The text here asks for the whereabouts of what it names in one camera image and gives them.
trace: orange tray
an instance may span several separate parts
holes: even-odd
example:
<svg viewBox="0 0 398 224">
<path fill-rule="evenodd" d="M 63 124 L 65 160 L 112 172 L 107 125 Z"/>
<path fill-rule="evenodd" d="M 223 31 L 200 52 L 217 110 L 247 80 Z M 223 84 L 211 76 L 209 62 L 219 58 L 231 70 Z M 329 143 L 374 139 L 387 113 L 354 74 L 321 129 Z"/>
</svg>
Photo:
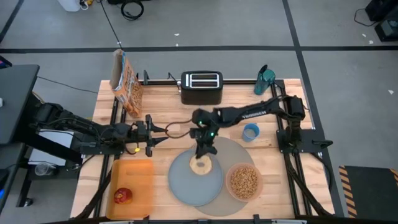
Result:
<svg viewBox="0 0 398 224">
<path fill-rule="evenodd" d="M 132 192 L 132 202 L 120 205 L 114 202 L 114 193 L 125 187 Z M 151 160 L 116 160 L 113 163 L 106 217 L 112 220 L 144 218 L 153 207 L 154 166 Z"/>
</svg>

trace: bowl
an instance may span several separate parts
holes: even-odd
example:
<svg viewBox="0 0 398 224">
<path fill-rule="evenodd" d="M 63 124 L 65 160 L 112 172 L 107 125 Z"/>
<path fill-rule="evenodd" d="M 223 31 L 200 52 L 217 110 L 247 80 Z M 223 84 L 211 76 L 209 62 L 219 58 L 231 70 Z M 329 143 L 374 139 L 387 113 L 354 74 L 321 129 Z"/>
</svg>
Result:
<svg viewBox="0 0 398 224">
<path fill-rule="evenodd" d="M 235 173 L 235 171 L 240 168 L 240 167 L 252 167 L 254 169 L 254 171 L 256 172 L 257 175 L 257 189 L 255 191 L 255 193 L 252 195 L 252 197 L 250 198 L 240 198 L 238 197 L 232 190 L 232 186 L 231 186 L 231 178 L 232 178 L 232 174 Z M 249 202 L 251 200 L 254 200 L 256 198 L 258 198 L 258 196 L 260 196 L 261 192 L 262 192 L 262 176 L 260 171 L 252 164 L 248 164 L 248 163 L 237 163 L 233 166 L 231 166 L 231 168 L 229 168 L 227 174 L 225 175 L 225 184 L 226 184 L 226 188 L 228 189 L 229 193 L 236 199 L 239 200 L 241 202 Z"/>
</svg>

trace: apple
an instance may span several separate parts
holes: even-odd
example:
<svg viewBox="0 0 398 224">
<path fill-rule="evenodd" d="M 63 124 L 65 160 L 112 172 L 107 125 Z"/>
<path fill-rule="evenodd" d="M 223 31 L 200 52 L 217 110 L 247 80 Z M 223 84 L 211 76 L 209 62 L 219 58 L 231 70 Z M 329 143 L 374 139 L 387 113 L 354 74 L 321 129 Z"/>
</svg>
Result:
<svg viewBox="0 0 398 224">
<path fill-rule="evenodd" d="M 119 188 L 113 196 L 113 200 L 115 203 L 120 205 L 127 205 L 132 202 L 132 192 L 130 189 L 125 187 Z"/>
</svg>

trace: wooden table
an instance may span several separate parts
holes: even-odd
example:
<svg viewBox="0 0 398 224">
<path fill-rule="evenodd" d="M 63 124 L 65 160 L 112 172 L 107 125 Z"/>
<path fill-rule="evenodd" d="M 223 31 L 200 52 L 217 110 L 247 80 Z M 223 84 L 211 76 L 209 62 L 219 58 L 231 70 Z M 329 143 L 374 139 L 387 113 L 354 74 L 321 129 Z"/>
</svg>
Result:
<svg viewBox="0 0 398 224">
<path fill-rule="evenodd" d="M 297 95 L 305 102 L 305 95 L 300 79 L 285 79 L 285 89 L 288 95 Z M 103 80 L 99 88 L 97 102 L 94 110 L 93 121 L 100 124 L 109 124 L 114 95 L 111 93 L 109 81 Z M 262 96 L 253 94 L 253 85 L 225 85 L 223 90 L 223 101 L 219 107 L 224 106 L 246 106 L 267 100 L 272 97 L 268 89 Z M 151 85 L 144 87 L 142 100 L 142 117 L 150 114 L 156 126 L 164 128 L 172 121 L 186 121 L 192 117 L 192 111 L 197 106 L 183 105 L 176 86 Z M 202 106 L 211 110 L 212 106 Z M 312 122 L 308 111 L 303 120 L 302 129 L 310 129 Z M 119 105 L 118 117 L 120 121 L 121 106 Z M 127 116 L 126 123 L 134 121 Z M 243 126 L 247 123 L 257 123 L 261 133 L 253 142 L 244 142 L 241 139 Z M 185 133 L 193 124 L 176 124 L 171 126 L 171 134 Z M 188 219 L 252 219 L 253 214 L 259 214 L 260 218 L 293 218 L 293 208 L 290 198 L 289 185 L 285 170 L 283 155 L 279 152 L 275 131 L 277 129 L 276 116 L 266 115 L 251 118 L 240 122 L 230 128 L 220 129 L 219 136 L 230 138 L 245 147 L 253 158 L 254 164 L 260 170 L 264 187 L 259 198 L 249 202 L 239 212 L 225 217 L 211 217 L 199 212 L 194 207 L 179 202 L 170 192 L 167 185 L 167 173 L 174 158 L 187 150 L 193 144 L 194 139 L 185 136 L 183 139 L 168 139 L 161 142 L 153 149 L 153 160 L 155 167 L 154 186 L 154 209 L 150 214 L 153 220 L 188 220 Z M 153 137 L 164 136 L 164 133 L 153 134 Z M 135 144 L 128 144 L 130 151 L 136 148 Z M 120 159 L 148 159 L 145 155 L 145 144 L 140 144 L 143 149 L 136 155 L 123 154 Z M 330 213 L 333 213 L 328 184 L 322 164 L 310 154 L 301 154 L 305 180 L 311 193 Z M 103 156 L 97 155 L 88 161 L 80 172 L 80 178 L 76 188 L 75 201 L 73 203 L 71 217 L 78 215 L 91 200 L 97 191 L 100 181 L 100 172 Z M 113 158 L 109 159 L 110 170 Z M 296 186 L 297 197 L 301 214 L 305 214 L 300 189 Z M 104 193 L 100 216 L 105 216 L 108 201 L 108 190 Z"/>
</svg>

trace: black toaster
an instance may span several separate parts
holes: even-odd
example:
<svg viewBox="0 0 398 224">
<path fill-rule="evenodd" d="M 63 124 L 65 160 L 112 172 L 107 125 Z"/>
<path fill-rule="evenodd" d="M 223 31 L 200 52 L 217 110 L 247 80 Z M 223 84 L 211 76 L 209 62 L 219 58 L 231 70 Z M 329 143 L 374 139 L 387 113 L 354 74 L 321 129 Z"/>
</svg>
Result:
<svg viewBox="0 0 398 224">
<path fill-rule="evenodd" d="M 181 102 L 185 105 L 217 105 L 223 97 L 223 74 L 189 71 L 181 74 Z"/>
</svg>

